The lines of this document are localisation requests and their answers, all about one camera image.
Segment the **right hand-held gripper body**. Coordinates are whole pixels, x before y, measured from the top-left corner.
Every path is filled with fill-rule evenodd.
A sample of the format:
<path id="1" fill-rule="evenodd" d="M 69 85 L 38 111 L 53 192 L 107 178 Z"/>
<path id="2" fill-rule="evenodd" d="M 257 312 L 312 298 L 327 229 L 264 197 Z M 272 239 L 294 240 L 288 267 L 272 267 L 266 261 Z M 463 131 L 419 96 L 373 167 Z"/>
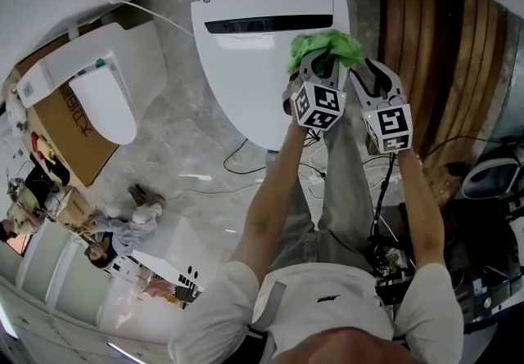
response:
<path id="1" fill-rule="evenodd" d="M 412 147 L 412 115 L 402 91 L 364 107 L 362 116 L 376 148 L 381 154 L 398 153 Z"/>

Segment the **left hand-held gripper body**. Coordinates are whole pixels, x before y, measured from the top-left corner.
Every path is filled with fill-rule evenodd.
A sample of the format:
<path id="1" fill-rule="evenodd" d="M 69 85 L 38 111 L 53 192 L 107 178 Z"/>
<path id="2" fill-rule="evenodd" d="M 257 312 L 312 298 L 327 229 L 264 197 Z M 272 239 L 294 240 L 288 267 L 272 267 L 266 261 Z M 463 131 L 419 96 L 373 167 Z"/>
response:
<path id="1" fill-rule="evenodd" d="M 305 81 L 290 97 L 297 123 L 327 131 L 344 112 L 346 94 L 335 88 Z"/>

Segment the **person's left hand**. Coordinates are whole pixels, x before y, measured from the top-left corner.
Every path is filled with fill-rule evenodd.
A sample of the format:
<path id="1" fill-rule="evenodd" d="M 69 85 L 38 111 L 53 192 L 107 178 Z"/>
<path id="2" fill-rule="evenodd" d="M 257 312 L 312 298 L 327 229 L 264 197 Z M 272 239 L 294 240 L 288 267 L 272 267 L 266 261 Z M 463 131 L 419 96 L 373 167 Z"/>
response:
<path id="1" fill-rule="evenodd" d="M 287 115 L 292 116 L 291 96 L 300 91 L 302 81 L 300 72 L 296 71 L 291 74 L 286 90 L 282 93 L 282 108 Z"/>

